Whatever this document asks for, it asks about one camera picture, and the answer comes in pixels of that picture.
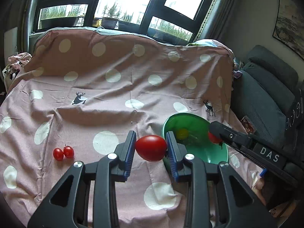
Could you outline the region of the person's hand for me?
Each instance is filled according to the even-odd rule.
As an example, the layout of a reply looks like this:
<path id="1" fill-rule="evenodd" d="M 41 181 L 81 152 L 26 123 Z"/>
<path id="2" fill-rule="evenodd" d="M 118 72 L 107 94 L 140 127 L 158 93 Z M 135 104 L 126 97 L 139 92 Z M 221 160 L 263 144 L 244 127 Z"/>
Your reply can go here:
<path id="1" fill-rule="evenodd" d="M 266 206 L 266 200 L 262 195 L 262 189 L 264 187 L 265 181 L 263 178 L 259 178 L 253 187 L 251 188 L 252 191 L 256 194 L 256 196 L 259 198 L 259 200 L 262 202 L 264 206 Z"/>

